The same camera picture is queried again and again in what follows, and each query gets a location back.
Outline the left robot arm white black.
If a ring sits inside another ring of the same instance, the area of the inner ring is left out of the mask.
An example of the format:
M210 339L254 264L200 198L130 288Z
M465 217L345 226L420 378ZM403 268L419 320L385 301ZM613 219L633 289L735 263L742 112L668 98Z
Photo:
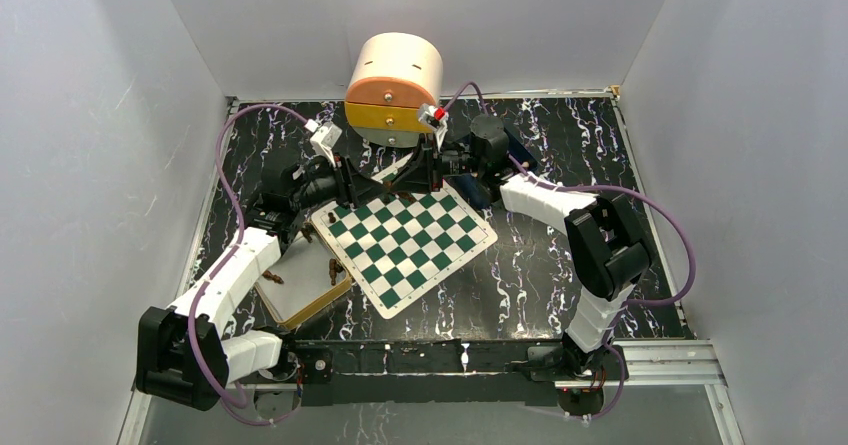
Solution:
M236 208L238 230L222 255L183 295L141 316L136 389L207 411L218 402L246 407L243 389L230 393L227 388L260 369L275 381L293 377L299 356L279 335L259 331L224 339L225 325L257 280L283 257L306 211L330 202L359 207L385 191L381 181L340 155L266 166L246 206Z

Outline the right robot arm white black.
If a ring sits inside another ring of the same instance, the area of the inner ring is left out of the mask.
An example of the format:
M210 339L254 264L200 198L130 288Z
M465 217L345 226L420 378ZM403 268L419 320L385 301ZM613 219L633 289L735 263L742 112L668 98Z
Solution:
M603 364L614 321L642 275L654 261L643 227L625 191L569 191L535 170L536 157L511 127L494 116L474 118L469 133L446 140L447 114L420 112L423 129L413 152L387 183L389 193L407 197L436 192L447 177L457 178L470 204L500 202L563 233L581 285L577 310L561 348L529 358L522 372L563 373L590 378Z

